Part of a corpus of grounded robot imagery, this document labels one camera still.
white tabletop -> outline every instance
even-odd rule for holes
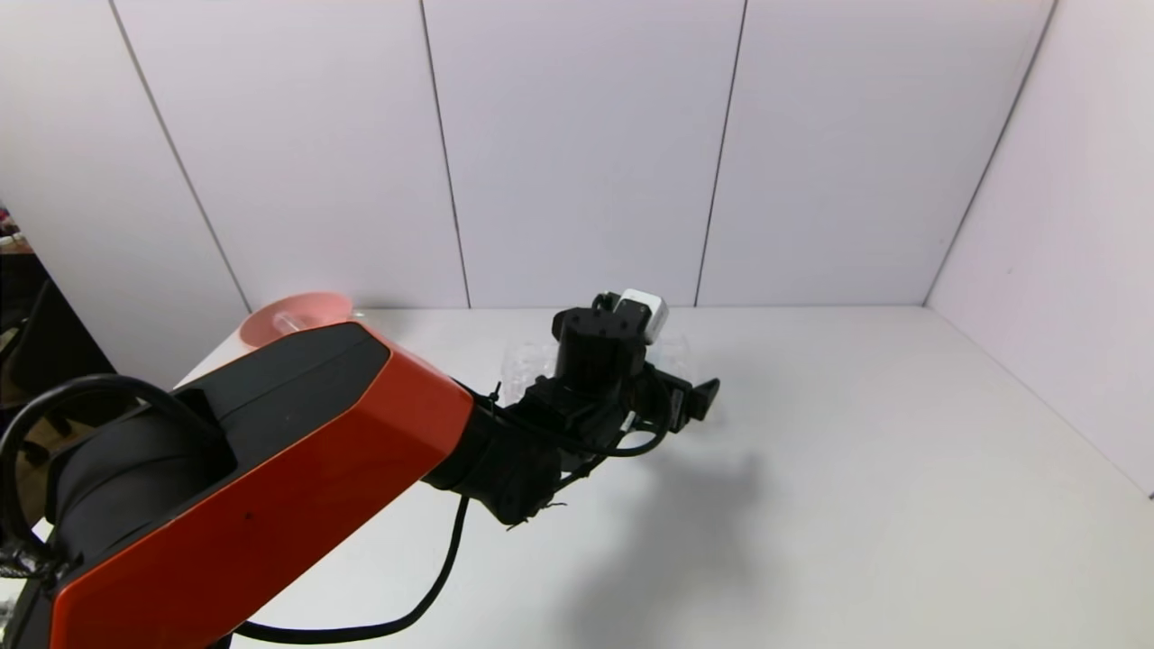
[[[485,390],[550,316],[366,321]],[[433,609],[362,646],[1154,647],[1154,503],[936,314],[674,309],[666,335],[721,378],[709,420],[607,461],[512,531],[474,506]],[[194,375],[242,351],[230,340]],[[407,612],[455,507],[415,485],[254,619]]]

pink bowl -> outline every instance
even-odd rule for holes
[[[352,311],[352,300],[340,293],[321,291],[288,296],[246,318],[240,326],[240,342],[257,349],[294,330],[345,322]]]

wall panel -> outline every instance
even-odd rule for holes
[[[1154,492],[1154,6],[1062,0],[929,306]]]
[[[741,0],[428,0],[474,306],[692,304]]]
[[[173,385],[247,314],[104,2],[0,2],[0,195],[122,373]]]
[[[466,305],[418,0],[117,7],[254,307]]]
[[[921,304],[1049,0],[749,0],[702,305]]]

black cable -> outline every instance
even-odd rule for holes
[[[138,398],[178,425],[201,431],[207,440],[222,434],[177,397],[132,376],[91,374],[66,381],[40,394],[13,418],[0,439],[0,486],[3,491],[0,494],[0,521],[3,522],[6,536],[10,537],[9,545],[5,547],[5,562],[31,566],[32,572],[43,572],[51,566],[52,549],[32,532],[20,506],[16,456],[32,426],[48,411],[69,398],[95,391],[114,391]]]
[[[245,637],[252,637],[253,640],[277,642],[280,644],[335,644],[338,642],[357,642],[359,640],[382,637],[411,627],[417,620],[421,619],[425,611],[428,611],[429,606],[433,605],[433,600],[441,594],[441,589],[444,588],[445,582],[449,581],[449,573],[452,572],[452,564],[457,559],[457,549],[460,546],[460,535],[465,529],[465,512],[467,507],[469,498],[462,495],[460,505],[457,506],[457,519],[452,522],[452,536],[449,538],[449,552],[444,557],[444,564],[441,566],[441,573],[436,576],[436,581],[433,582],[433,588],[430,588],[429,591],[425,594],[425,597],[417,603],[417,606],[405,616],[397,618],[391,622],[383,622],[379,625],[316,629],[278,628],[248,621],[237,627],[237,631],[233,633],[237,635],[243,635]]]
[[[660,443],[662,439],[665,439],[666,433],[669,432],[669,424],[673,419],[673,397],[669,396],[669,390],[665,389],[665,383],[662,383],[661,379],[658,378],[657,372],[653,371],[652,366],[650,366],[649,372],[646,374],[649,375],[650,380],[653,381],[653,385],[657,388],[657,393],[661,395],[661,412],[665,413],[665,416],[660,419],[660,424],[658,424],[655,428],[657,435],[654,435],[654,438],[650,440],[650,442],[642,445],[642,446],[649,446],[649,443],[652,443],[653,445],[652,448],[655,448],[657,445]],[[577,480],[589,477],[589,475],[593,471],[593,469],[597,469],[601,464],[601,462],[605,462],[606,457],[607,457],[606,455],[599,454],[597,457],[590,460],[589,462],[585,462],[577,469],[574,469],[572,472],[570,472],[568,476],[562,478],[560,483],[557,483],[556,491],[561,491],[567,486],[576,483]]]
[[[572,439],[561,433],[550,431],[546,427],[538,426],[532,422],[526,422],[525,419],[522,419],[520,417],[514,415],[509,410],[499,406],[496,403],[493,403],[492,400],[488,400],[489,401],[488,406],[490,408],[494,417],[505,419],[507,422],[509,422],[510,424],[512,424],[518,428],[525,430],[530,433],[533,433],[534,435],[546,438],[548,441],[550,441],[559,448],[563,448],[565,450],[575,453],[586,453],[589,455],[602,455],[605,457],[637,457],[638,455],[645,455],[646,453],[653,450],[654,448],[658,447],[658,445],[661,443],[661,441],[665,439],[665,435],[669,432],[669,424],[670,420],[673,419],[673,403],[669,397],[669,393],[665,389],[665,385],[662,385],[661,380],[658,379],[657,373],[652,365],[646,365],[646,373],[657,386],[658,394],[662,395],[664,397],[662,400],[664,408],[661,409],[662,417],[660,419],[661,424],[658,425],[653,431],[654,434],[651,440],[646,441],[640,446],[635,446],[630,448],[609,448],[609,447],[601,447],[601,446],[593,446],[590,443],[585,443],[580,440]]]

